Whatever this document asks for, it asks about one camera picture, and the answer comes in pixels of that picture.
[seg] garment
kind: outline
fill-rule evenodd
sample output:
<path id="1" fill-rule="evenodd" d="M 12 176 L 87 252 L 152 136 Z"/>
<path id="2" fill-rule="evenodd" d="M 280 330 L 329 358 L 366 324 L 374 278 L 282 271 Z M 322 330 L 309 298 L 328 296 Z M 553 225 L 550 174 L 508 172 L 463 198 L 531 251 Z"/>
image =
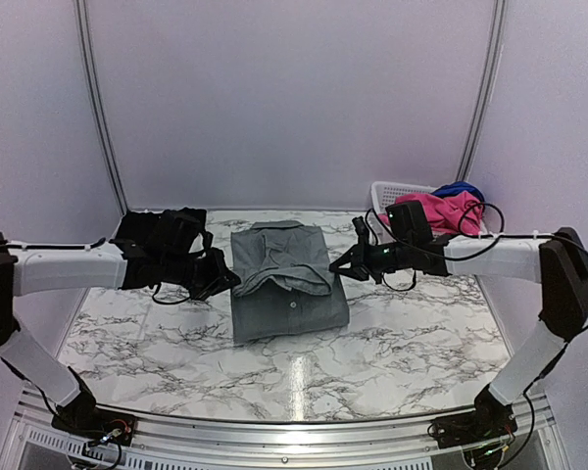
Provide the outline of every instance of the garment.
<path id="1" fill-rule="evenodd" d="M 444 199 L 450 196 L 457 196 L 463 191 L 468 191 L 468 193 L 470 193 L 482 203 L 486 200 L 486 198 L 483 197 L 481 191 L 479 191 L 470 183 L 466 183 L 465 181 L 456 181 L 455 183 L 444 185 L 441 188 L 433 191 L 431 194 L 438 198 Z"/>
<path id="2" fill-rule="evenodd" d="M 329 271 L 322 230 L 295 220 L 255 223 L 231 234 L 235 343 L 344 326 L 349 309 Z"/>
<path id="3" fill-rule="evenodd" d="M 460 233 L 458 224 L 462 215 L 469 207 L 479 203 L 479 200 L 468 191 L 445 199 L 426 193 L 407 194 L 396 199 L 397 204 L 406 201 L 420 201 L 431 229 L 442 233 Z M 477 207 L 469 212 L 462 222 L 462 231 L 468 235 L 478 235 L 481 229 L 482 214 L 482 207 Z M 381 215 L 379 218 L 389 225 L 387 215 Z"/>

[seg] vertical metal rail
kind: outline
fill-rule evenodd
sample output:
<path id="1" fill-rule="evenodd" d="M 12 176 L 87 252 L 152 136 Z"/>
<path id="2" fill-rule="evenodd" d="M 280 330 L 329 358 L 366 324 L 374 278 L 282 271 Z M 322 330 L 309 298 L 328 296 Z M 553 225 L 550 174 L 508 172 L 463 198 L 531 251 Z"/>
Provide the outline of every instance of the vertical metal rail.
<path id="1" fill-rule="evenodd" d="M 109 173 L 109 179 L 111 181 L 114 197 L 120 212 L 122 215 L 124 215 L 128 210 L 128 203 L 126 202 L 126 195 L 124 193 L 122 180 L 120 179 L 118 163 L 116 162 L 116 154 L 114 153 L 114 146 L 111 141 L 111 133 L 107 124 L 107 118 L 105 117 L 102 95 L 100 93 L 100 86 L 98 84 L 93 44 L 91 41 L 91 31 L 89 28 L 89 13 L 87 10 L 87 2 L 85 0 L 74 0 L 74 8 L 78 26 L 80 53 L 83 59 L 85 79 L 87 81 L 87 89 L 91 99 L 91 108 L 94 113 L 94 120 L 96 122 L 96 130 L 98 132 L 98 137 L 102 146 L 105 166 L 107 172 Z"/>
<path id="2" fill-rule="evenodd" d="M 460 167 L 456 176 L 458 181 L 465 180 L 468 177 L 477 150 L 481 128 L 483 127 L 486 109 L 488 108 L 490 97 L 492 96 L 492 90 L 494 89 L 501 52 L 503 50 L 503 36 L 507 10 L 508 0 L 495 0 L 486 63 L 483 69 L 483 76 L 481 77 L 477 104 L 474 109 L 474 114 L 472 115 L 472 122 L 470 123 L 470 129 L 464 147 L 464 154 L 462 155 Z"/>

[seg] white wall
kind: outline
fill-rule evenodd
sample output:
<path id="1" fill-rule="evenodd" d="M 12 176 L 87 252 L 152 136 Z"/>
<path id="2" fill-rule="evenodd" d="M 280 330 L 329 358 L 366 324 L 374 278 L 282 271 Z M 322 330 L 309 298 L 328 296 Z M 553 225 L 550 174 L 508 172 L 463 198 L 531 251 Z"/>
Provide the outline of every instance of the white wall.
<path id="1" fill-rule="evenodd" d="M 570 225 L 588 248 L 588 0 L 511 2 L 505 50 L 470 181 L 506 213 L 508 231 Z M 515 347 L 539 288 L 486 282 Z M 588 332 L 547 394 L 576 470 L 588 469 Z"/>
<path id="2" fill-rule="evenodd" d="M 85 242 L 119 219 L 94 130 L 72 2 L 0 2 L 0 230 L 29 241 Z M 78 292 L 18 299 L 50 351 Z M 0 362 L 0 449 L 21 384 Z"/>
<path id="3" fill-rule="evenodd" d="M 361 209 L 455 177 L 494 2 L 90 4 L 130 205 Z"/>

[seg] marble tabletop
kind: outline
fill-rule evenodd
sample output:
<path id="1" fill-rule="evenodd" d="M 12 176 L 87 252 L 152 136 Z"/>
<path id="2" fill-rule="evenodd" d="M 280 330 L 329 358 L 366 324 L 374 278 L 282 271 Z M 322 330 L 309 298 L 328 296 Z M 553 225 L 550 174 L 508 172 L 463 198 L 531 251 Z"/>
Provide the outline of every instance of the marble tabletop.
<path id="1" fill-rule="evenodd" d="M 229 266 L 231 232 L 268 220 L 320 226 L 336 259 L 356 242 L 356 215 L 212 211 L 207 229 Z M 405 287 L 412 273 L 387 279 Z M 420 275 L 408 293 L 343 282 L 347 327 L 243 346 L 233 345 L 228 292 L 164 306 L 148 289 L 92 289 L 60 360 L 106 404 L 226 420 L 330 421 L 471 404 L 509 358 L 471 277 Z M 165 287 L 160 295 L 183 292 Z"/>

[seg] pink cloth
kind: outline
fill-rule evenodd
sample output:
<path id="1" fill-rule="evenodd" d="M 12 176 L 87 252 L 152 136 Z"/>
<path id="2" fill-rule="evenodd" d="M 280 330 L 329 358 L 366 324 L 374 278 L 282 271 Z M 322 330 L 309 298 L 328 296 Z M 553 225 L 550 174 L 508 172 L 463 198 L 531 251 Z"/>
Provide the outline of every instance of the pink cloth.
<path id="1" fill-rule="evenodd" d="M 443 233 L 460 233 L 458 224 L 464 212 L 479 200 L 468 191 L 463 191 L 457 196 L 440 199 L 431 194 L 414 193 L 396 198 L 396 203 L 407 201 L 420 201 L 424 207 L 424 214 L 431 229 Z M 483 208 L 478 207 L 469 212 L 462 221 L 462 230 L 468 235 L 478 235 L 481 227 Z M 389 225 L 387 215 L 379 216 L 383 223 Z"/>

